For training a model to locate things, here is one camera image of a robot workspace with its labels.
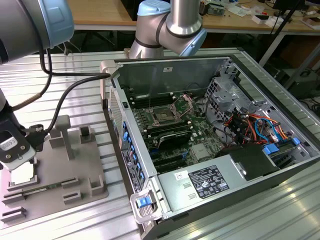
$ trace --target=electronic equipment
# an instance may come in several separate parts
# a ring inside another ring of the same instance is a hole
[[[320,158],[320,142],[234,55],[109,64],[117,70],[108,127],[145,240],[277,186]]]
[[[305,5],[304,1],[298,0],[301,3],[299,3],[298,7],[296,8],[296,11],[300,10],[307,10],[309,6]],[[291,10],[297,3],[297,0],[276,0],[273,9],[279,10],[279,12],[275,12],[274,15],[280,16],[283,19],[286,17],[286,11]]]
[[[285,85],[296,69],[283,69],[276,80]],[[320,96],[320,77],[312,70],[306,69],[302,74],[294,79],[294,82],[287,89],[297,99],[307,99]]]

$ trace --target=metal table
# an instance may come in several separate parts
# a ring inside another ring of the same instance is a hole
[[[235,54],[273,93],[320,138],[319,120],[306,117],[307,109],[270,82],[263,68],[253,65],[245,52],[236,48],[200,50],[198,54]],[[97,72],[102,60],[124,58],[122,52],[53,55],[55,72]],[[37,102],[16,112],[25,126],[48,126],[64,89],[78,77],[54,77],[48,92]],[[15,105],[37,93],[45,84],[39,58],[28,56],[0,67],[0,87]],[[246,89],[253,98],[260,93]],[[140,239],[129,204],[108,128],[100,105],[100,82],[78,86],[67,96],[60,114],[70,115],[71,125],[90,124],[99,146],[109,196],[92,203],[38,218],[0,231],[5,239]],[[268,191],[171,232],[162,239],[319,239],[320,164]]]

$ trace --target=warning label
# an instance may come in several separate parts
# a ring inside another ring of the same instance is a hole
[[[200,198],[205,199],[229,189],[216,165],[190,172],[189,177]]]

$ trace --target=wooden desk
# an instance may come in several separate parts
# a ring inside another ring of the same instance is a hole
[[[136,22],[132,21],[121,0],[67,0],[74,19],[76,30],[96,31],[135,31]],[[275,10],[264,3],[253,0],[246,3],[251,7],[264,6],[265,12],[270,16]],[[238,33],[238,34],[270,34],[271,27],[265,24],[257,24],[251,20],[251,16],[240,17],[226,11],[225,16],[203,16],[203,27],[209,33]],[[285,35],[320,35],[306,26],[300,20],[302,17],[293,16],[291,23],[287,23],[283,31],[278,35],[268,51],[260,61],[264,65]]]

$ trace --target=sticker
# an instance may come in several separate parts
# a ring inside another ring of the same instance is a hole
[[[142,187],[140,186],[140,183],[136,177],[134,165],[131,162],[130,154],[127,150],[121,151],[121,153],[122,153],[124,163],[126,165],[126,170],[127,170],[128,175],[130,177],[131,184],[133,186],[133,190],[135,193],[139,193],[141,191]]]
[[[229,189],[226,180],[216,165],[190,172],[188,175],[196,189],[196,192],[202,199],[211,197]]]
[[[188,177],[188,171],[185,170],[185,171],[176,172],[174,176],[177,181],[181,179],[186,179]]]
[[[172,69],[174,69],[173,67],[165,67],[164,69],[163,69],[163,72],[164,73],[169,73],[169,72],[172,72]]]

